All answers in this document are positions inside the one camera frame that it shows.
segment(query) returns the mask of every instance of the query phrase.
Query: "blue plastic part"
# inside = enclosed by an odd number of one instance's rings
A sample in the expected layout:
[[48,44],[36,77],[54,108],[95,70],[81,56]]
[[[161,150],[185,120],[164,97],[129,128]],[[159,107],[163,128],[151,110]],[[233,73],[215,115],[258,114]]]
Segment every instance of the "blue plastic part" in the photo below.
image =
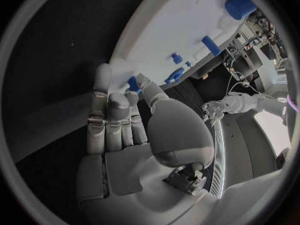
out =
[[251,0],[228,0],[225,8],[235,20],[241,20],[257,9]]
[[127,83],[130,86],[130,88],[129,88],[130,91],[137,92],[138,94],[141,92],[141,89],[139,88],[139,86],[137,84],[136,77],[132,76],[131,78],[129,78]]
[[202,42],[205,46],[211,51],[211,53],[216,57],[221,53],[220,48],[215,44],[213,40],[209,36],[205,36],[202,39]]
[[175,80],[175,82],[179,82],[180,78],[184,74],[184,71],[185,69],[183,67],[176,69],[166,80],[164,80],[165,83],[169,85],[172,83],[172,80]]
[[173,58],[175,64],[180,64],[183,61],[183,58],[176,53],[173,53],[171,57]]

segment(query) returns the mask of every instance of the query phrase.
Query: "blue cap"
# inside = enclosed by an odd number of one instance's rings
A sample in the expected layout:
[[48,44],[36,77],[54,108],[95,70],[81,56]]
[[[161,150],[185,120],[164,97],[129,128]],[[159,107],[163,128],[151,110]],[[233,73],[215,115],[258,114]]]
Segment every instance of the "blue cap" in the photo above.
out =
[[251,0],[228,0],[225,8],[235,20],[241,20],[257,9]]
[[129,88],[130,91],[137,92],[138,94],[141,92],[141,89],[139,88],[139,86],[137,84],[136,77],[132,76],[131,78],[129,78],[127,83],[130,86],[130,88]]
[[204,45],[211,51],[211,53],[216,57],[221,53],[220,48],[215,44],[213,40],[209,36],[205,36],[202,39]]
[[171,84],[171,80],[175,80],[175,82],[179,82],[180,78],[182,77],[182,75],[184,74],[185,69],[183,67],[180,67],[178,69],[176,69],[174,72],[171,73],[171,75],[164,80],[166,84]]
[[173,58],[175,64],[180,64],[183,61],[183,58],[176,53],[173,53],[171,57]]

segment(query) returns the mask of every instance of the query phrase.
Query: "purple light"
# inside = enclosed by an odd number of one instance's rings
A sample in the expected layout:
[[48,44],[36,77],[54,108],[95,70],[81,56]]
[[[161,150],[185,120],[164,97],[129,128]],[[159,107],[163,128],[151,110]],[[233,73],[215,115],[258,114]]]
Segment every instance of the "purple light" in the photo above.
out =
[[299,108],[293,103],[289,94],[287,95],[287,102],[297,113],[300,113]]

